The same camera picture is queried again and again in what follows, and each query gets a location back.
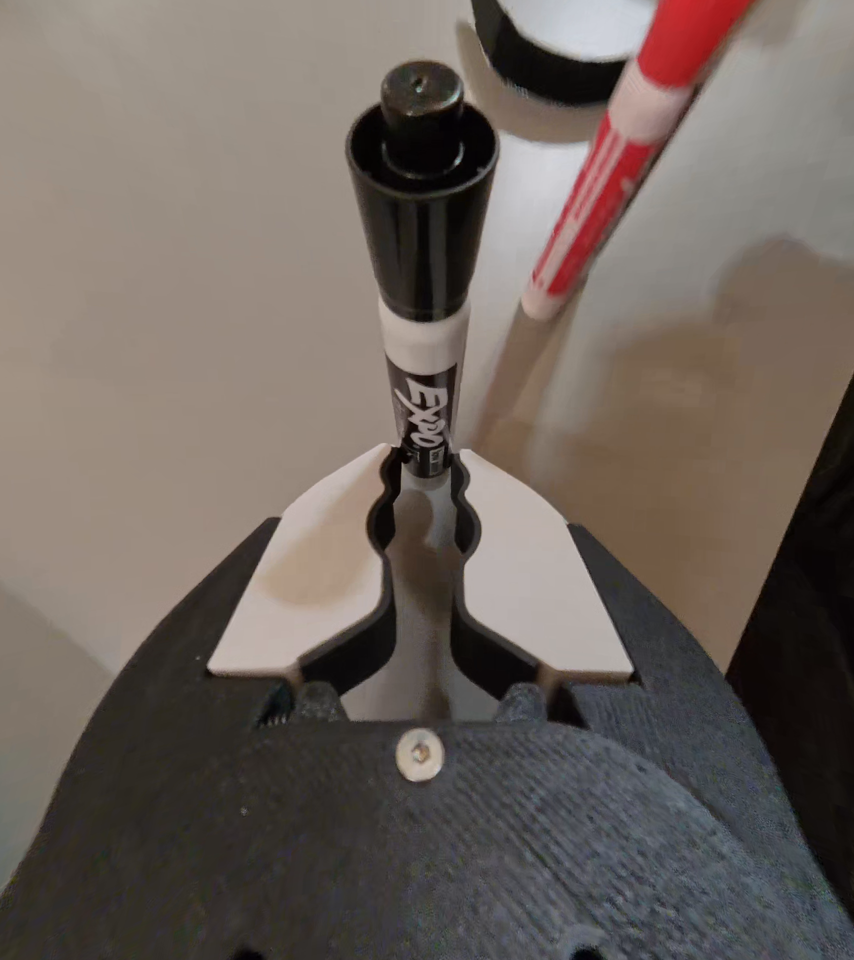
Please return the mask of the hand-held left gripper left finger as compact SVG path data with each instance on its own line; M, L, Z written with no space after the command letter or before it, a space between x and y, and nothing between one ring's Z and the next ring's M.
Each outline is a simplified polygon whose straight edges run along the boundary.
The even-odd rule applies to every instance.
M381 443L283 511L211 654L217 677L358 687L391 659L399 450Z

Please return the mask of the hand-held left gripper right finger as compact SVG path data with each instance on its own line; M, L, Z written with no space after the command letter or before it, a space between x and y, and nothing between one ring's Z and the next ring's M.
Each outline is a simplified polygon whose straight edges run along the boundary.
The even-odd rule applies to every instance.
M451 463L451 498L457 669L477 687L628 682L634 665L564 517L468 449Z

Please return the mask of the black dry erase marker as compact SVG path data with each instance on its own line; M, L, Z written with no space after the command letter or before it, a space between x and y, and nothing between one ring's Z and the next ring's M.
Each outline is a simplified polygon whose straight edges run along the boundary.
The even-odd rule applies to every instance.
M385 74L379 101L349 129L345 157L378 288L399 457L432 489L454 455L498 136L453 68L415 59Z

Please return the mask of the red dry erase marker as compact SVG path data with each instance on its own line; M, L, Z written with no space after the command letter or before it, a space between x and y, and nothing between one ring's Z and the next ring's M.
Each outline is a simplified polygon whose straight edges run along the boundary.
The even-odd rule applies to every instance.
M625 66L553 232L520 298L552 320L607 243L751 1L663 1Z

